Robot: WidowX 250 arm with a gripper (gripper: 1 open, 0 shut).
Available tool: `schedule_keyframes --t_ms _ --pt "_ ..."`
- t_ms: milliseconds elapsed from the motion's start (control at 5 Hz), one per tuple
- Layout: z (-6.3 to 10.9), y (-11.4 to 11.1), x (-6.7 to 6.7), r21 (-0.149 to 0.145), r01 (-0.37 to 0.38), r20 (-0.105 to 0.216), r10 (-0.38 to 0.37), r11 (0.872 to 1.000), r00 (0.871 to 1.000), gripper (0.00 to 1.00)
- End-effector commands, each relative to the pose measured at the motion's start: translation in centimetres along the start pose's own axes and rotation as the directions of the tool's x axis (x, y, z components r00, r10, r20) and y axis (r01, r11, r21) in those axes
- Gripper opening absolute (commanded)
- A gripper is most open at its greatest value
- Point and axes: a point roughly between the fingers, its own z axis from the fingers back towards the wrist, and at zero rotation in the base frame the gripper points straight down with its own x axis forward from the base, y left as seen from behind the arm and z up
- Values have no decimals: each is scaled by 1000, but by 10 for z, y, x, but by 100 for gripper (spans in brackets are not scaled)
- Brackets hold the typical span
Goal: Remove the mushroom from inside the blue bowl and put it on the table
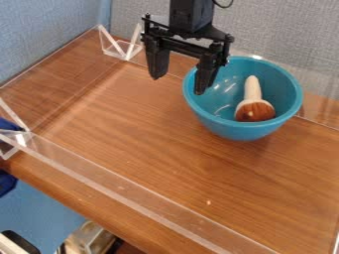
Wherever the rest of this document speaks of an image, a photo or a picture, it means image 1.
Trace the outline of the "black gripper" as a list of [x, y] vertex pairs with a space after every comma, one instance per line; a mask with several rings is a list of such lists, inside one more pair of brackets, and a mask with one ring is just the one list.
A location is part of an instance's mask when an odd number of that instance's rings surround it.
[[185, 54], [199, 59], [195, 74], [195, 93], [202, 95], [214, 84], [221, 65], [227, 64], [231, 34], [214, 26], [215, 8], [234, 5], [218, 0], [170, 0], [169, 16], [147, 13], [142, 20], [149, 72], [154, 79], [167, 74], [170, 54]]

